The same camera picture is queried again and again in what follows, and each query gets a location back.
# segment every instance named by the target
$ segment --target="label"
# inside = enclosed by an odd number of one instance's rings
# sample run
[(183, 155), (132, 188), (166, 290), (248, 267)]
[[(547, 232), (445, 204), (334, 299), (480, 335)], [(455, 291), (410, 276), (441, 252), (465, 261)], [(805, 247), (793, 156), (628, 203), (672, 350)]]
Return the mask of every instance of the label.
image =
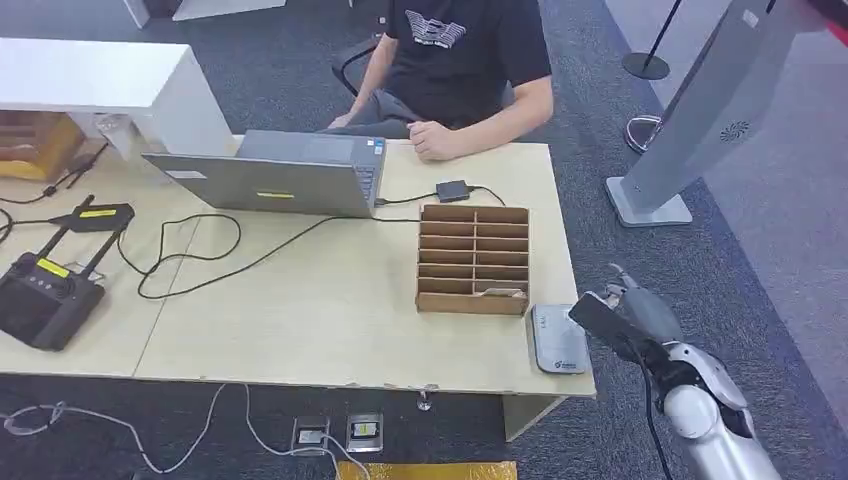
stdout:
[(757, 28), (757, 24), (760, 23), (760, 19), (750, 10), (742, 12), (742, 20), (751, 28)]
[(292, 195), (291, 193), (256, 192), (256, 196), (262, 198), (282, 198), (285, 200), (294, 198), (294, 195)]
[(117, 213), (117, 210), (89, 210), (88, 212), (80, 213), (80, 218), (111, 217)]
[(377, 435), (377, 422), (354, 423), (351, 432), (356, 437), (374, 437)]
[(318, 445), (324, 440), (324, 432), (321, 430), (301, 430), (297, 436), (297, 443), (306, 445)]
[(68, 278), (68, 273), (70, 273), (68, 270), (60, 267), (59, 265), (56, 265), (55, 263), (51, 262), (50, 260), (47, 260), (46, 258), (39, 258), (38, 261), (35, 262), (35, 264), (52, 273), (53, 275), (56, 275), (57, 277)]
[(206, 175), (195, 170), (165, 170), (165, 173), (177, 180), (206, 180)]

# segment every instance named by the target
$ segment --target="person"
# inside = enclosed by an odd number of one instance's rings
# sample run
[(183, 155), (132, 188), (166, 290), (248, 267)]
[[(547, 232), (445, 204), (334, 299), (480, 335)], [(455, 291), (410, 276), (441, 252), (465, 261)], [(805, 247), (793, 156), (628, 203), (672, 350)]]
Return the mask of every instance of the person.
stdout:
[(551, 117), (537, 0), (389, 0), (387, 23), (356, 101), (324, 132), (408, 138), (421, 160), (440, 161), (511, 142)]

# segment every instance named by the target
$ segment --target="wooden desk surface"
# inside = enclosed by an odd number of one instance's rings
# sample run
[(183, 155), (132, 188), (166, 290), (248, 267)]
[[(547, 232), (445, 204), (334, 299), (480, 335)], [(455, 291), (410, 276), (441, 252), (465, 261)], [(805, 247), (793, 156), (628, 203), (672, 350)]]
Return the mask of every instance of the wooden desk surface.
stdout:
[[(86, 146), (87, 151), (95, 150)], [(201, 209), (201, 203), (178, 185), (163, 185), (161, 174), (151, 172), (149, 165), (128, 164), (113, 149), (104, 151), (94, 169), (71, 190), (60, 189), (52, 198), (33, 205), (11, 205), (0, 202), (15, 220), (40, 220), (71, 213), (89, 193), (96, 195), (95, 204), (124, 203), (133, 205), (135, 220), (123, 242), (124, 250), (142, 268), (149, 268), (158, 249), (159, 225)], [(0, 192), (6, 198), (28, 199), (38, 195), (44, 185), (20, 180), (0, 179)], [(194, 224), (171, 227), (166, 249), (185, 251)], [(21, 225), (0, 245), (0, 270), (26, 251), (37, 252), (58, 227), (53, 225)], [(75, 234), (68, 232), (49, 258), (60, 264), (77, 261), (85, 264), (103, 245), (108, 233)], [(167, 289), (173, 280), (177, 262), (162, 267), (151, 277), (150, 288)], [(112, 247), (97, 271), (106, 275), (102, 284), (106, 297), (80, 332), (64, 351), (42, 352), (30, 348), (9, 335), (0, 333), (0, 371), (47, 375), (86, 375), (130, 377), (135, 371), (144, 346), (162, 308), (162, 302), (151, 302), (136, 295), (140, 280)]]
[[(546, 145), (511, 144), (459, 162), (424, 165), (392, 142), (380, 196), (433, 191), (437, 182), (485, 185), (531, 212), (531, 303), (577, 299)], [(468, 204), (496, 205), (486, 192)], [(417, 218), (419, 204), (381, 208)], [(244, 229), (238, 250), (217, 262), (185, 261), (172, 289), (239, 268), (319, 217), (228, 212)], [(142, 228), (134, 225), (131, 230)], [(231, 245), (232, 226), (200, 222), (190, 252)], [(591, 373), (547, 375), (531, 356), (517, 317), (419, 314), (416, 224), (336, 220), (257, 267), (166, 301), (136, 376), (480, 393), (594, 395)], [(92, 343), (101, 340), (92, 338)]]

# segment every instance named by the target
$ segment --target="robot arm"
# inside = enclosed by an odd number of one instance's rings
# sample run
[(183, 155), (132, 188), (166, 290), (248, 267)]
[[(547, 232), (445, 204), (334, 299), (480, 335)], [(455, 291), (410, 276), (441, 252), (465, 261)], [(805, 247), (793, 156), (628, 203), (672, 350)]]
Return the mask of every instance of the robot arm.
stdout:
[(608, 285), (602, 295), (587, 293), (569, 316), (620, 358), (647, 370), (659, 392), (657, 409), (686, 446), (697, 478), (779, 480), (757, 440), (748, 402), (724, 365), (684, 343), (668, 306), (618, 270), (620, 284)]

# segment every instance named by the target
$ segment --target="black stanchion base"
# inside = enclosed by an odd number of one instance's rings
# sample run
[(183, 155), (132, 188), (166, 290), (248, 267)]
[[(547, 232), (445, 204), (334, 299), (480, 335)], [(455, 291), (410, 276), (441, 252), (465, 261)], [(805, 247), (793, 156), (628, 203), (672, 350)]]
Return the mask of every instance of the black stanchion base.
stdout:
[(667, 77), (671, 72), (668, 64), (662, 58), (654, 56), (645, 66), (647, 59), (647, 53), (629, 53), (621, 60), (621, 65), (630, 75), (645, 80), (660, 80)]

